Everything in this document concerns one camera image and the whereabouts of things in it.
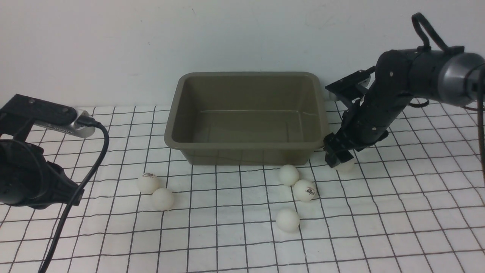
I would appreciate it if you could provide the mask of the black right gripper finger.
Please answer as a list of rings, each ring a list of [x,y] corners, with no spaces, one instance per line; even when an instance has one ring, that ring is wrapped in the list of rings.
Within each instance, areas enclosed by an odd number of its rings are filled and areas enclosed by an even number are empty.
[[[354,157],[350,152],[352,146],[350,142],[342,136],[335,133],[330,133],[324,138],[325,161],[331,167],[347,163]]]

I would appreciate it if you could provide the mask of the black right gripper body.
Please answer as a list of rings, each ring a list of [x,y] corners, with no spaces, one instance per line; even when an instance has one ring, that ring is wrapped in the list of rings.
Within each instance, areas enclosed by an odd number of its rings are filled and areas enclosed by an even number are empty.
[[[407,92],[372,88],[343,114],[340,129],[329,136],[329,150],[360,151],[386,138],[387,129],[410,101]]]

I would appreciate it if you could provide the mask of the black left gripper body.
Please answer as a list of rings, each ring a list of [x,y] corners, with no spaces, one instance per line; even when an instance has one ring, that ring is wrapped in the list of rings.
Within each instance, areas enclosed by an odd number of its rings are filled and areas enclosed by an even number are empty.
[[[64,169],[43,156],[39,146],[19,142],[21,158],[25,163],[19,166],[19,190],[22,198],[16,206],[29,206],[32,209],[46,209],[52,204],[80,204],[84,190],[68,178]]]

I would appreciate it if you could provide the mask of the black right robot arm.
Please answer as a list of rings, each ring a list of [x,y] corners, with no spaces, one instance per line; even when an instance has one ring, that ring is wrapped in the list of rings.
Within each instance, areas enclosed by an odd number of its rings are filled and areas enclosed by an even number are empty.
[[[407,49],[384,52],[377,64],[327,85],[347,110],[337,133],[324,138],[326,163],[334,168],[384,140],[388,128],[413,99],[434,100],[455,107],[480,101],[484,58],[464,52]]]

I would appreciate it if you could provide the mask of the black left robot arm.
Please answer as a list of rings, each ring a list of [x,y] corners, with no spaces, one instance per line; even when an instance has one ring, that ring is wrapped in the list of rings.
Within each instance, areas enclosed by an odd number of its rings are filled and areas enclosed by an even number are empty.
[[[79,186],[64,169],[45,159],[44,150],[30,143],[1,140],[0,201],[8,206],[46,209],[68,204]]]

